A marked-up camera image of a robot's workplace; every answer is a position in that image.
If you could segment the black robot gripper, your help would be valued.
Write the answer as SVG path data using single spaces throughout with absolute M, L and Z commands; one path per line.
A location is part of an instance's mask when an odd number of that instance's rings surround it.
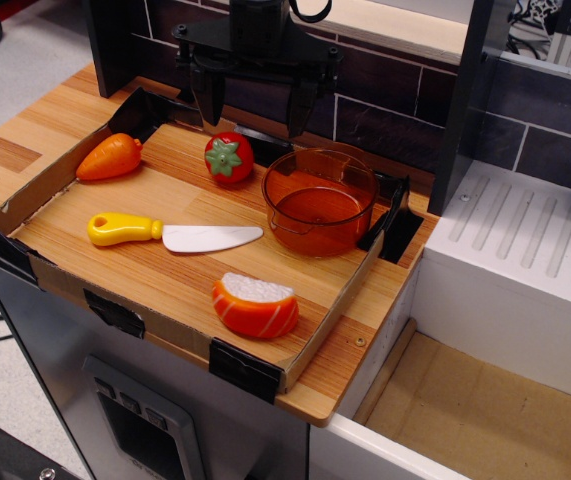
M 318 23 L 332 6 L 327 1 L 319 12 L 305 14 L 296 1 L 231 1 L 224 18 L 174 26 L 178 61 L 190 66 L 191 90 L 203 120 L 219 123 L 229 78 L 281 83 L 291 86 L 288 136 L 300 136 L 318 89 L 336 88 L 342 54 L 296 22 Z

